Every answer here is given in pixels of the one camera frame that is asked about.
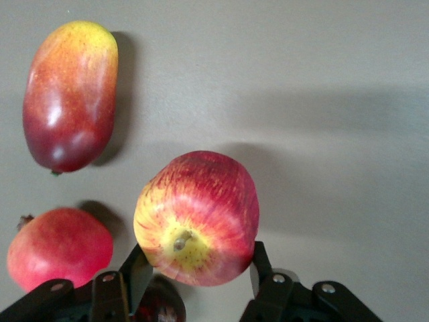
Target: apple stem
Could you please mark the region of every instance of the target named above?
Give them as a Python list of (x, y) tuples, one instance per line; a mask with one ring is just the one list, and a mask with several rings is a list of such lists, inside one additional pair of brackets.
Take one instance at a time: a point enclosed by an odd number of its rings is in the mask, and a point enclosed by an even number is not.
[(179, 250), (183, 250), (186, 245), (186, 241), (192, 238), (192, 233), (190, 231), (185, 231), (176, 241), (174, 242), (174, 251), (178, 252)]

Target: apple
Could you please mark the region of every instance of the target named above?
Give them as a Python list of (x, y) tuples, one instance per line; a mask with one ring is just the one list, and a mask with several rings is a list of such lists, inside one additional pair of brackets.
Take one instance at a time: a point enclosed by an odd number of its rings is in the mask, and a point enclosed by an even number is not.
[(194, 286), (221, 285), (250, 265), (259, 227), (255, 183), (238, 161), (194, 151), (143, 188), (133, 227), (149, 263)]

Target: screw head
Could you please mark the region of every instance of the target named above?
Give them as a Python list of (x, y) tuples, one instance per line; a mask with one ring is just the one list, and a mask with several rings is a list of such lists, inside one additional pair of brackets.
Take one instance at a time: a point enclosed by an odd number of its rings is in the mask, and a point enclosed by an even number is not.
[(52, 285), (51, 292), (55, 292), (56, 290), (60, 290), (64, 286), (63, 283), (57, 283), (55, 285)]
[(110, 282), (115, 278), (115, 274), (107, 274), (103, 276), (103, 282)]
[(322, 285), (322, 290), (325, 293), (329, 293), (329, 294), (335, 293), (335, 287), (333, 287), (331, 284), (328, 284), (328, 283), (324, 283)]
[(281, 274), (275, 274), (273, 276), (273, 281), (276, 282), (276, 283), (284, 283), (286, 281), (286, 279)]

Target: gray background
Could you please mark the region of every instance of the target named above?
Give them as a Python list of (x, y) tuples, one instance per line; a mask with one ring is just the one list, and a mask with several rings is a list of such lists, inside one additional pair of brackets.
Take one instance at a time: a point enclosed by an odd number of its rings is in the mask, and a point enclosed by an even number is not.
[[(20, 215), (90, 209), (118, 267), (145, 183), (207, 149), (254, 177), (273, 266), (342, 282), (384, 321), (428, 321), (428, 16), (427, 1), (2, 1), (0, 309), (23, 295), (5, 267)], [(54, 178), (21, 106), (38, 46), (75, 19), (115, 32), (117, 118), (93, 165)], [(238, 321), (252, 296), (248, 271), (178, 287), (195, 322)]]

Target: pomegranate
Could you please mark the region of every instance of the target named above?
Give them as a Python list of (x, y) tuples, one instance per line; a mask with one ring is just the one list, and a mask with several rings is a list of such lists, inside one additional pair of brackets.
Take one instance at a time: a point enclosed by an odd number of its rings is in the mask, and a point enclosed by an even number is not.
[(26, 292), (53, 278), (71, 280), (77, 288), (111, 261), (113, 238), (86, 211), (62, 207), (22, 221), (9, 246), (7, 269)]

